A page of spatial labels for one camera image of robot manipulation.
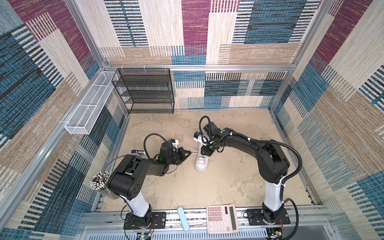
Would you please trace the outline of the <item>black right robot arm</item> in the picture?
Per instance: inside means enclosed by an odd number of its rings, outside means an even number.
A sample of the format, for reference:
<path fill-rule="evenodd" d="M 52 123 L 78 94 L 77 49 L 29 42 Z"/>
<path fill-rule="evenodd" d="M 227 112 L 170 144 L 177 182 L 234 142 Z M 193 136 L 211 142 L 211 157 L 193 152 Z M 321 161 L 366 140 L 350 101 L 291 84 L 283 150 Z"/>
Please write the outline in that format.
<path fill-rule="evenodd" d="M 281 146 L 249 138 L 229 128 L 221 130 L 213 122 L 207 124 L 203 132 L 208 134 L 208 142 L 202 147 L 203 155 L 210 156 L 221 147 L 231 147 L 257 160 L 259 173 L 265 180 L 263 220 L 267 224 L 275 223 L 284 208 L 284 180 L 290 167 Z"/>

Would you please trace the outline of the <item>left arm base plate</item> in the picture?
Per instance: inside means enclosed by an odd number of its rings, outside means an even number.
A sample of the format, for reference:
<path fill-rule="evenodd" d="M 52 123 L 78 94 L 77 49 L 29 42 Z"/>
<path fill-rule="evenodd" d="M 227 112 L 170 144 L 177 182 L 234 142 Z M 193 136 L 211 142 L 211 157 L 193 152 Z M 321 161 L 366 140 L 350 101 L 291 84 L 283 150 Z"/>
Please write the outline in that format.
<path fill-rule="evenodd" d="M 152 228 L 164 229 L 166 219 L 166 212 L 153 212 L 151 214 L 146 214 L 142 218 L 139 218 L 132 213 L 127 213 L 124 222 L 124 230 L 149 230 Z"/>

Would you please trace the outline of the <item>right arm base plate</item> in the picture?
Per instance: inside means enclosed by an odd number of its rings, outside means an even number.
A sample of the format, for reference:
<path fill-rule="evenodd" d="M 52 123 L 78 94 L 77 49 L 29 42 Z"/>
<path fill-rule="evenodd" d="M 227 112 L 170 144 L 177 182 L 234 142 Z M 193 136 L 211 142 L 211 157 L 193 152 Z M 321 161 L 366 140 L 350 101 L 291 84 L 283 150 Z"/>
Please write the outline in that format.
<path fill-rule="evenodd" d="M 276 212 L 271 212 L 268 209 L 248 209 L 246 210 L 246 216 L 250 226 L 291 224 L 291 220 L 285 208 L 280 208 Z"/>

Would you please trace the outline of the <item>white sneaker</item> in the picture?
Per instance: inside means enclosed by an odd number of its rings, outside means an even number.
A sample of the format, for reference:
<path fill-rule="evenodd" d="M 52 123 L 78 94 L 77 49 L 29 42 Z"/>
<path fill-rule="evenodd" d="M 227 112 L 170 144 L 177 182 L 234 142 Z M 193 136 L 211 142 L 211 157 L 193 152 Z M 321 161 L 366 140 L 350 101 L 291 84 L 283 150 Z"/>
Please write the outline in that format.
<path fill-rule="evenodd" d="M 209 163 L 212 163 L 212 162 L 215 161 L 215 157 L 214 156 L 206 156 L 206 155 L 203 155 L 201 153 L 202 146 L 203 146 L 203 144 L 199 143 L 199 147 L 197 148 L 198 154 L 197 154 L 197 159 L 196 159 L 196 162 L 195 162 L 195 169 L 198 172 L 206 171 L 208 169 L 208 167 L 209 167 Z"/>

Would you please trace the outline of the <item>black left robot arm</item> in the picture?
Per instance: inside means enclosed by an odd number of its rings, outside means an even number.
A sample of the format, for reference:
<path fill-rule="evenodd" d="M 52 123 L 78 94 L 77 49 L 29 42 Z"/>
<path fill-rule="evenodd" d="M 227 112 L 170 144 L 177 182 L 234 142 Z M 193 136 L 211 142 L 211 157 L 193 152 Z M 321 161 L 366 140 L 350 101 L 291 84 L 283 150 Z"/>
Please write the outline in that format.
<path fill-rule="evenodd" d="M 180 165 L 191 154 L 191 151 L 165 142 L 154 158 L 143 159 L 134 154 L 124 156 L 110 175 L 107 188 L 122 198 L 130 208 L 131 212 L 125 219 L 127 223 L 143 228 L 154 222 L 152 207 L 141 193 L 146 176 L 162 177 L 168 172 L 170 165 Z"/>

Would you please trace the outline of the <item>white shoelace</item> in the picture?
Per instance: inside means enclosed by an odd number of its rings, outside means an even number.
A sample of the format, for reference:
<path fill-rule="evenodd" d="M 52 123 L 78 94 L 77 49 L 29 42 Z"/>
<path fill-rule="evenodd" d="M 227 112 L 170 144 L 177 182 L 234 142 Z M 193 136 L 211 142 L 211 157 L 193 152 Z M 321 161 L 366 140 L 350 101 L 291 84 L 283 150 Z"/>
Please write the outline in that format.
<path fill-rule="evenodd" d="M 197 156 L 197 164 L 198 165 L 207 165 L 209 162 L 214 162 L 215 157 L 214 156 L 207 156 L 203 155 L 201 148 L 203 147 L 202 144 L 199 143 L 198 147 L 195 147 L 196 152 L 193 153 L 193 155 Z"/>

